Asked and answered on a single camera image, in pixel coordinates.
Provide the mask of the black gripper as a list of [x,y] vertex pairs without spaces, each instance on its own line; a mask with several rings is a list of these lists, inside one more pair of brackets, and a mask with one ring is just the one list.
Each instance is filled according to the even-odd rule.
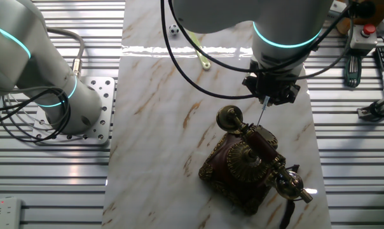
[[263,104],[266,95],[271,96],[271,103],[281,105],[294,103],[301,87],[284,81],[277,81],[270,73],[254,73],[245,77],[242,85],[246,86],[250,93]]

